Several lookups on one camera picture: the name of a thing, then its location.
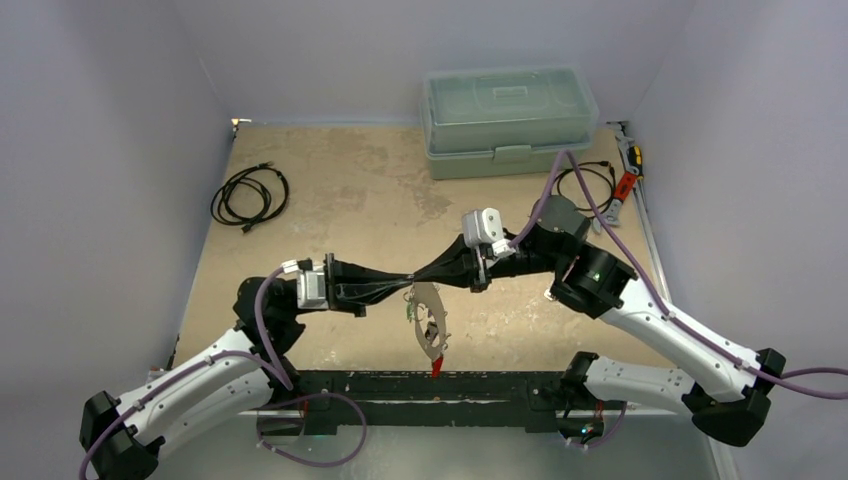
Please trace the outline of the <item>key with green tag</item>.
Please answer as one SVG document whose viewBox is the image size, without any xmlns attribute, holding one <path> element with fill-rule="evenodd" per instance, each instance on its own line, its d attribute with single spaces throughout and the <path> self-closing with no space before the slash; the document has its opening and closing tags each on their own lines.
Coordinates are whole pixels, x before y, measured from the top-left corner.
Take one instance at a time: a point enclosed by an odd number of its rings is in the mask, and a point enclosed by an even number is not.
<svg viewBox="0 0 848 480">
<path fill-rule="evenodd" d="M 418 321 L 417 304 L 413 301 L 408 302 L 406 305 L 406 318 L 409 322 Z"/>
</svg>

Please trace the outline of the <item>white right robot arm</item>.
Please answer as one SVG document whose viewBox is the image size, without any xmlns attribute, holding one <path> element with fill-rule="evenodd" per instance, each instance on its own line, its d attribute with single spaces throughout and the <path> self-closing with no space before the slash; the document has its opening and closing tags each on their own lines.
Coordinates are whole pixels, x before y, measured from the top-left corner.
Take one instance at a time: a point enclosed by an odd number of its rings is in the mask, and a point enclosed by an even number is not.
<svg viewBox="0 0 848 480">
<path fill-rule="evenodd" d="M 765 424 L 785 358 L 772 349 L 738 345 L 665 303 L 634 260 L 591 244 L 588 229 L 588 218 L 560 196 L 537 201 L 518 233 L 505 229 L 498 210 L 476 209 L 463 216 L 461 234 L 443 253 L 411 273 L 327 257 L 330 305 L 360 316 L 408 288 L 408 319 L 421 348 L 439 365 L 448 336 L 439 286 L 478 293 L 499 278 L 549 273 L 549 299 L 636 337 L 671 362 L 662 370 L 578 353 L 561 381 L 569 404 L 613 400 L 653 406 L 688 415 L 716 441 L 749 444 Z"/>
</svg>

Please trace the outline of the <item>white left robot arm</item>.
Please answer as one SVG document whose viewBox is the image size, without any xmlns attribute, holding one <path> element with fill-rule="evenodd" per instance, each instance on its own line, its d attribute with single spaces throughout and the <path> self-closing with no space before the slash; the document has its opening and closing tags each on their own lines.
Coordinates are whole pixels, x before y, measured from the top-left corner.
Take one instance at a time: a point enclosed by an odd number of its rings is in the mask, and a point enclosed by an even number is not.
<svg viewBox="0 0 848 480">
<path fill-rule="evenodd" d="M 363 316 L 414 279 L 327 255 L 319 266 L 288 260 L 265 278 L 244 281 L 236 324 L 208 347 L 142 386 L 120 395 L 101 391 L 85 402 L 78 477 L 146 479 L 166 453 L 221 421 L 268 404 L 289 407 L 298 382 L 285 354 L 305 329 L 298 316 Z"/>
</svg>

